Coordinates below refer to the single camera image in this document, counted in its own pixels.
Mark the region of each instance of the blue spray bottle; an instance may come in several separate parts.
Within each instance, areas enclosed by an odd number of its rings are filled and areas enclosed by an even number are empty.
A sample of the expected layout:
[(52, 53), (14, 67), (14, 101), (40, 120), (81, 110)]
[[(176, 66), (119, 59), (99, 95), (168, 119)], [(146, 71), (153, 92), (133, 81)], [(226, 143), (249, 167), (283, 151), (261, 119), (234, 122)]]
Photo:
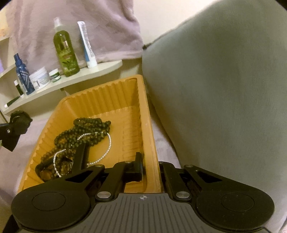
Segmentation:
[(20, 59), (18, 53), (14, 55), (14, 59), (16, 65), (16, 73), (21, 82), (23, 90), (26, 92), (27, 95), (30, 95), (35, 89), (31, 83), (31, 80), (29, 79), (29, 71), (27, 70), (26, 65)]

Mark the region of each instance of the white cap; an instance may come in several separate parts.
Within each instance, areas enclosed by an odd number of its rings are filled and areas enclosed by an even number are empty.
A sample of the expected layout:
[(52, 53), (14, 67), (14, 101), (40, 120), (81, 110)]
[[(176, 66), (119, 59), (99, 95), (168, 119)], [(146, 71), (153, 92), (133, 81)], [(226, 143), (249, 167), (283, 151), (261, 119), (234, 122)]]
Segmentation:
[(46, 70), (45, 67), (42, 67), (41, 69), (39, 69), (39, 70), (37, 70), (36, 72), (34, 72), (33, 74), (31, 74), (31, 75), (29, 76), (29, 78), (30, 78), (30, 80), (31, 80), (31, 79), (33, 79), (33, 78), (39, 76), (39, 75), (42, 74), (42, 73), (47, 73), (47, 70)]
[(52, 75), (54, 75), (54, 74), (56, 74), (56, 73), (59, 73), (59, 70), (58, 70), (58, 69), (52, 70), (51, 72), (49, 72), (49, 75), (52, 76)]
[(97, 60), (95, 57), (92, 57), (90, 61), (87, 61), (88, 68), (91, 69), (98, 65)]
[(59, 27), (59, 26), (62, 26), (62, 23), (61, 23), (60, 17), (56, 17), (54, 18), (54, 28)]

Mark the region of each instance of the green bottle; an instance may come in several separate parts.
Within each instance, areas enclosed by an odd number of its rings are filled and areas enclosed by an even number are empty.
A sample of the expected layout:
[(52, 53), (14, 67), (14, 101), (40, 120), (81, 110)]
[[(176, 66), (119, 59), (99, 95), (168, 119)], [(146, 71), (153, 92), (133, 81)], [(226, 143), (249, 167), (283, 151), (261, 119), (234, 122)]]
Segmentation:
[(57, 55), (66, 77), (74, 75), (80, 71), (72, 42), (67, 31), (61, 30), (60, 18), (54, 19), (55, 31), (54, 45)]

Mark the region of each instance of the black mechanical device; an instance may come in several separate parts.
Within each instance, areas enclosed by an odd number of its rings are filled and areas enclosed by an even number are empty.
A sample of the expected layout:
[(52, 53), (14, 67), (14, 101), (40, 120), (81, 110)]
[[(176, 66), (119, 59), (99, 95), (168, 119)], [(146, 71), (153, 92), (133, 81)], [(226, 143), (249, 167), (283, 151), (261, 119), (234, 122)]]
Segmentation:
[(142, 154), (83, 169), (87, 153), (78, 147), (72, 174), (21, 191), (3, 233), (268, 232), (274, 203), (259, 189), (159, 162), (164, 193), (123, 193), (126, 183), (143, 179)]
[(25, 134), (30, 126), (32, 119), (23, 111), (13, 112), (9, 123), (0, 124), (0, 140), (2, 146), (13, 151), (21, 134)]

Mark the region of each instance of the gray ribbed panel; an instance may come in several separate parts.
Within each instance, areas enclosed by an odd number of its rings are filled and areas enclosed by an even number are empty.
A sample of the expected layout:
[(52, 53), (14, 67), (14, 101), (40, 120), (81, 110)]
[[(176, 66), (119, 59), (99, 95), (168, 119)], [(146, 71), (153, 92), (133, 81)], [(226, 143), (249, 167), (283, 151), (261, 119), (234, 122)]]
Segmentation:
[[(221, 233), (202, 222), (187, 203), (172, 201), (167, 193), (119, 194), (99, 203), (78, 225), (61, 233)], [(268, 233), (261, 230), (257, 233)]]

